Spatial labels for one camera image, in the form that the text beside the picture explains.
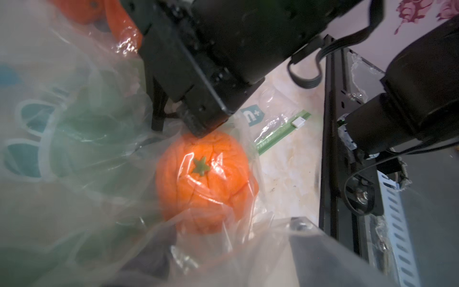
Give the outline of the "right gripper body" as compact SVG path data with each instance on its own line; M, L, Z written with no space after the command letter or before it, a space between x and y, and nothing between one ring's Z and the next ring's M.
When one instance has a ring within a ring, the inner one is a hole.
M151 129L181 119L199 138L225 123L265 76L356 1L122 1L142 35Z

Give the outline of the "clear green-zip bag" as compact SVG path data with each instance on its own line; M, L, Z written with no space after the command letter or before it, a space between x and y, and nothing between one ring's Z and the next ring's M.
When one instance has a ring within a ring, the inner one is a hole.
M63 39L45 2L1 2L1 285L104 287L155 228L177 225L162 216L155 173L189 131L179 120L152 131L140 59ZM216 131L242 145L258 181L243 116ZM259 185L239 222L176 229L158 287L299 286L291 218L274 217Z

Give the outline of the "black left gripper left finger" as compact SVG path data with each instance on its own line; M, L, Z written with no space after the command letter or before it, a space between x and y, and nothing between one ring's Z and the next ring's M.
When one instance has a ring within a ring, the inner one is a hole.
M105 287L157 287L170 274L170 248L177 242L175 224L157 227L121 259Z

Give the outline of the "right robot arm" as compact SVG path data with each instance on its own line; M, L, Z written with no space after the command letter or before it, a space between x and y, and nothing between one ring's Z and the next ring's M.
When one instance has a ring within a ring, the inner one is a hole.
M199 138L226 122L282 62L311 53L316 63L365 41L384 19L372 1L368 26L325 44L320 33L356 1L122 1L142 35L153 107L160 131L168 100ZM406 141L428 145L459 134L459 19L452 17L402 50L381 80L377 102L352 112L348 132L375 154Z

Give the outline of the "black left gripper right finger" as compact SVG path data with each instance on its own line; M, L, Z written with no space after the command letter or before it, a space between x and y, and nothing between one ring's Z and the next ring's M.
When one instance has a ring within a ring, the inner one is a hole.
M290 248L300 287L393 287L367 262L307 218L290 219Z

